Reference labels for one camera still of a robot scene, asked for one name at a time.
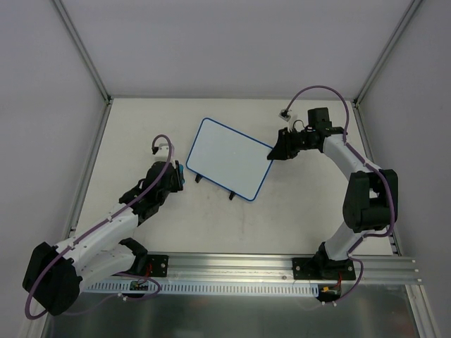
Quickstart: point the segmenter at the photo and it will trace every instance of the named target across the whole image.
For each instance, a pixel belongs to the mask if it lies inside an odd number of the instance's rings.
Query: cable connector
[[[291,119],[291,115],[290,115],[288,112],[289,112],[288,109],[282,109],[282,110],[280,111],[280,113],[279,113],[279,117],[280,117],[282,120],[288,122],[288,121]]]

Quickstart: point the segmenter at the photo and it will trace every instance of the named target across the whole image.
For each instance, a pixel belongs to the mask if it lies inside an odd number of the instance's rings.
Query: black mounting bracket
[[[355,280],[354,264],[350,259],[342,261],[339,266],[319,269],[313,258],[293,258],[293,278],[295,280]]]
[[[146,262],[151,266],[149,277],[167,277],[169,256],[147,255]]]

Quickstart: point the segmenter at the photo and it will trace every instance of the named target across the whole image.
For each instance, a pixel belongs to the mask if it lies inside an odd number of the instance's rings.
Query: white wall
[[[64,1],[112,94],[351,99],[409,2]]]
[[[416,257],[444,337],[451,336],[451,1],[420,8],[364,99],[379,164],[400,178],[398,229]]]
[[[103,106],[47,0],[0,1],[0,337],[34,247],[60,239]]]

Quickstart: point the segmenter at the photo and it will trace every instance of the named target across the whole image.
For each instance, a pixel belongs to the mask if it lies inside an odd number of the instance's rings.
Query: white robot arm
[[[155,162],[147,176],[124,193],[119,203],[93,227],[54,246],[43,242],[35,248],[23,288],[50,314],[63,313],[84,289],[111,275],[146,274],[147,250],[131,236],[136,227],[158,212],[171,192],[183,190],[183,167],[178,161],[166,164],[170,146],[160,144],[152,149]],[[51,269],[41,276],[56,257],[59,258]]]
[[[351,253],[366,237],[384,237],[375,234],[397,217],[397,175],[383,170],[352,148],[344,137],[342,127],[333,127],[327,108],[308,111],[309,124],[298,132],[287,110],[280,116],[289,127],[278,132],[278,141],[268,160],[288,160],[301,150],[318,149],[339,167],[348,179],[343,202],[344,222],[338,231],[312,258],[294,258],[293,275],[296,280],[355,280],[351,269]]]

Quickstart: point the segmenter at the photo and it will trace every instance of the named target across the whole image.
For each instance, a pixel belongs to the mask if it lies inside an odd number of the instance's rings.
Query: blue whiteboard frame
[[[189,171],[193,172],[194,174],[201,175],[202,178],[206,178],[208,181],[213,182],[214,184],[218,185],[219,187],[222,187],[222,188],[224,188],[225,190],[228,190],[229,192],[232,192],[232,190],[231,190],[230,188],[227,188],[227,187],[223,186],[222,184],[217,183],[216,181],[212,180],[212,179],[209,178],[209,177],[203,176],[203,174],[198,173],[197,171],[191,169],[190,166],[189,166],[190,156],[191,156],[192,150],[193,150],[193,148],[194,148],[194,146],[195,146],[195,144],[196,144],[197,137],[199,136],[199,132],[200,132],[200,130],[201,130],[201,128],[202,128],[202,125],[204,124],[204,121],[206,121],[206,120],[210,120],[211,122],[214,122],[214,123],[216,123],[216,124],[218,124],[218,125],[221,125],[221,126],[227,128],[227,129],[229,129],[229,130],[232,130],[233,132],[236,132],[236,133],[238,133],[238,134],[240,134],[240,135],[242,135],[242,136],[245,136],[245,137],[247,137],[248,139],[251,139],[252,141],[255,141],[255,142],[257,142],[257,143],[263,144],[264,146],[267,146],[269,149],[272,149],[273,147],[272,147],[272,146],[269,146],[268,144],[265,144],[265,143],[259,141],[258,139],[255,139],[255,138],[253,138],[253,137],[250,137],[249,135],[243,134],[242,132],[240,132],[240,131],[238,131],[238,130],[236,130],[236,129],[230,128],[229,126],[224,125],[223,123],[220,123],[220,122],[218,122],[218,121],[212,120],[211,118],[204,118],[204,119],[201,121],[200,126],[199,126],[199,129],[197,130],[197,134],[196,134],[196,137],[195,137],[195,139],[194,139],[194,142],[192,143],[192,146],[191,146],[191,149],[190,149],[190,153],[188,154],[188,157],[187,157],[187,160],[186,160],[186,164],[185,164],[185,165],[186,165],[186,168],[187,168]],[[247,199],[246,197],[244,197],[244,196],[242,196],[242,195],[240,195],[240,194],[238,194],[238,193],[235,192],[235,193],[236,193],[236,196],[239,196],[239,197],[241,197],[242,199],[244,199],[244,200],[246,200],[246,201],[248,201],[248,202],[253,202],[253,201],[255,201],[255,199],[257,198],[257,195],[258,195],[259,192],[260,192],[261,186],[263,185],[263,182],[264,182],[264,180],[266,179],[266,176],[268,175],[269,169],[271,169],[271,166],[272,166],[272,165],[273,165],[273,160],[269,163],[268,169],[266,170],[265,175],[263,176],[263,179],[261,180],[260,185],[259,185],[259,188],[257,189],[257,192],[255,193],[255,196],[254,196],[253,199]]]

